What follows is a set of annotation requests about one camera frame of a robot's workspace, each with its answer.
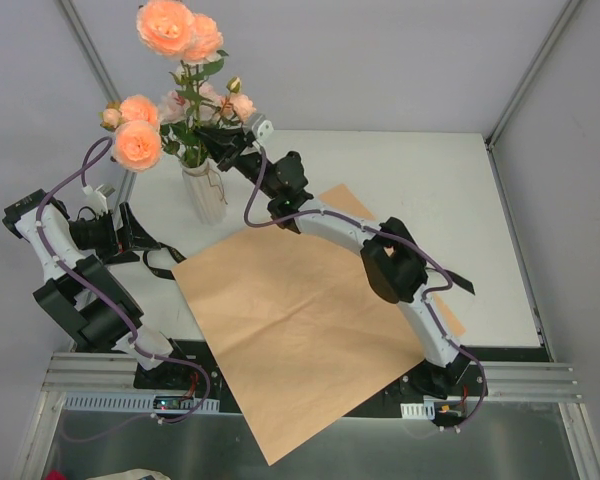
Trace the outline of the pink artificial flower bunch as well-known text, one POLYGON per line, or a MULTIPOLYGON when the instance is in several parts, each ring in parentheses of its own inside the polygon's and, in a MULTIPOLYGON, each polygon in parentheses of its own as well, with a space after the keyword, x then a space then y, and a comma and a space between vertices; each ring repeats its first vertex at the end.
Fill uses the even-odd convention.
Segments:
POLYGON ((181 1, 148 1, 138 9, 136 30, 148 49, 176 63, 170 72, 174 90, 201 103, 200 87, 224 65, 224 38, 216 22, 181 1))

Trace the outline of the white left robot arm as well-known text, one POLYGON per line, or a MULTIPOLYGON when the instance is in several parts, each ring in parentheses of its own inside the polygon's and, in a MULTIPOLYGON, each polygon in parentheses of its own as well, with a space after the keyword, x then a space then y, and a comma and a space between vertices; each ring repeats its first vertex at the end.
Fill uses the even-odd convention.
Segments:
POLYGON ((107 201, 87 209, 91 219, 72 220, 65 205, 39 189, 4 209, 5 227, 26 240, 43 268, 44 285, 33 293, 38 305, 88 353, 124 352, 168 388, 184 387, 191 365, 175 341, 142 323, 141 307, 108 266, 138 262, 161 248, 140 225, 128 203, 114 226, 107 201))

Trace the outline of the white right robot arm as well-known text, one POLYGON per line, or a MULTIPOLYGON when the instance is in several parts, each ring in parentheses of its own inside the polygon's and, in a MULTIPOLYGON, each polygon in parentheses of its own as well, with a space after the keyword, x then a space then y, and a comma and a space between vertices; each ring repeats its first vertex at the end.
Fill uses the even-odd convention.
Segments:
POLYGON ((270 224, 316 236, 360 257, 373 292, 399 308, 420 342, 424 359, 407 374, 414 390, 445 399, 464 385, 471 358, 435 302, 427 269, 442 275, 448 288, 454 278, 417 246, 401 220, 368 222, 325 204, 307 191, 299 153, 272 162, 261 135, 246 128, 198 127, 194 134, 219 170, 236 169, 268 198, 270 224))

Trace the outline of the green and orange wrapping paper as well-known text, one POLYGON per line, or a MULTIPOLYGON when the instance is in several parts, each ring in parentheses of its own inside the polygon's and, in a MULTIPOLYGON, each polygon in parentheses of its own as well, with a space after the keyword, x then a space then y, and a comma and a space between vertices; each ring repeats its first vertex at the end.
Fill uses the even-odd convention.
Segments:
POLYGON ((419 363, 399 309, 370 289, 360 259, 322 239, 226 219, 185 236, 174 270, 184 301, 178 339, 203 337, 266 462, 274 464, 419 363))

